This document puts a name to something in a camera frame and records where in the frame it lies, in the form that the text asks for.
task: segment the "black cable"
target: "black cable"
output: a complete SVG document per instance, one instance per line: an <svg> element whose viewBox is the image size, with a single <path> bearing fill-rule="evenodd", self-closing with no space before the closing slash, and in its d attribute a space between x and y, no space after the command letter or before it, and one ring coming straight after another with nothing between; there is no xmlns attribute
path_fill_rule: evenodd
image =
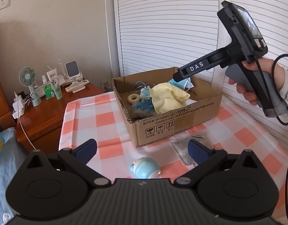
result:
<svg viewBox="0 0 288 225"><path fill-rule="evenodd" d="M279 99L283 102L285 99L283 99L277 89L277 85L275 83L275 79L274 79L274 68L278 62L278 60L280 60L281 58L284 58L284 57L288 57L288 54L282 54L280 56L278 56L273 64L272 64L272 68L271 68L271 78L272 78L272 82L273 82L273 86L274 86L274 90L277 94L277 96L279 97ZM262 76L262 80L264 82L264 85L265 85L265 89L266 89L266 92L268 94L268 100L269 102L271 103L271 105L273 106L272 104L272 100L271 100L271 97L270 97L270 92L269 92L269 89L268 89L268 86L267 86L267 83L265 81L265 78L264 78L264 75L263 75L263 72L262 72L262 69L261 69L261 66L260 66L260 63L255 55L255 61L256 61L256 64L257 64L257 67L258 67L258 70L259 72L261 73L261 76ZM277 120L284 126L287 126L288 125L288 122L287 123L284 123L279 116L277 116ZM288 167L287 167L287 172L286 172L286 180L285 180L285 210L286 210L286 216L287 216L287 220L288 220Z"/></svg>

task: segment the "gray handle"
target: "gray handle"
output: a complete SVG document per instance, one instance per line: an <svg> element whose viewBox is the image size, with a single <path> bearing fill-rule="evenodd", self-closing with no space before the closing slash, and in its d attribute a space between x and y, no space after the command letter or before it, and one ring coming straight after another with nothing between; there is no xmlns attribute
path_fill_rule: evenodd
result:
<svg viewBox="0 0 288 225"><path fill-rule="evenodd" d="M258 79L260 85L262 86L262 89L264 90L265 94L267 95L266 88L265 88L264 82L262 80L261 74L258 71L254 71L253 74ZM231 78L232 80L236 81L237 84L245 86L245 88L248 92L255 93L252 85L250 84L250 82L248 81L244 72L241 70L241 68L239 67L238 64L233 64L233 65L228 66L228 68L225 71L225 75L227 77ZM274 108L273 109L264 109L261 105L261 102L260 102L258 96L257 96L259 107L263 108L265 116L269 117L269 118L275 118L277 116L281 116L281 115L286 114L287 113L287 103L285 101L281 101L279 96L276 94L271 75L267 72L264 72L264 71L263 71L263 75L264 75L266 84L268 86L269 94L270 94L271 101L272 101Z"/></svg>

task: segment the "blue bedding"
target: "blue bedding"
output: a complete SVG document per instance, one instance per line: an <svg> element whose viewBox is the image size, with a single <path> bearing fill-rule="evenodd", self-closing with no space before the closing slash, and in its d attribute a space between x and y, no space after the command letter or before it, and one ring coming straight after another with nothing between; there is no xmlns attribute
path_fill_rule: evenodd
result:
<svg viewBox="0 0 288 225"><path fill-rule="evenodd" d="M0 155L0 225L7 223L13 213L5 199L5 192L11 179L28 155L21 143L16 139L16 128L8 128L1 132L5 139Z"/></svg>

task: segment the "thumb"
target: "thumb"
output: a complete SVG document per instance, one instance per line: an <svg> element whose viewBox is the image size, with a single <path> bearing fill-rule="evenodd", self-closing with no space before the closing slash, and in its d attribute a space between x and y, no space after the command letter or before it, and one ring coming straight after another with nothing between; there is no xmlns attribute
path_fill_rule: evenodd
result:
<svg viewBox="0 0 288 225"><path fill-rule="evenodd" d="M271 67L273 64L273 60L271 59L266 59L266 58L260 58L258 59L259 64L261 66L262 71L268 72L271 74ZM243 61L242 62L243 66L251 71L257 71L258 70L258 66L256 64L256 62L252 62L252 63L248 63L247 61Z"/></svg>

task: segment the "hand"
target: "hand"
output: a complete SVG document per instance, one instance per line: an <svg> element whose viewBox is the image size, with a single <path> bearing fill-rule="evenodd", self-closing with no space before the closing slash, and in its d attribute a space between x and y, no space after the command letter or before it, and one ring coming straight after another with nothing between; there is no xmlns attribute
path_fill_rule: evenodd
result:
<svg viewBox="0 0 288 225"><path fill-rule="evenodd" d="M266 58L260 58L258 60L259 60L262 71L268 72L271 75L271 69L272 69L272 64L274 60L266 59ZM243 61L242 64L248 70L251 70L251 71L258 70L258 66L256 62L249 64L247 63L247 61ZM277 85L277 89L280 90L283 87L284 82L285 82L285 71L279 64L276 64L274 68L274 80ZM233 85L236 82L232 79L228 79L228 83L230 85ZM238 93L243 94L245 100L249 101L251 105L253 106L257 105L258 102L257 102L257 96L255 93L246 92L245 86L238 85L238 84L236 85L236 89Z"/></svg>

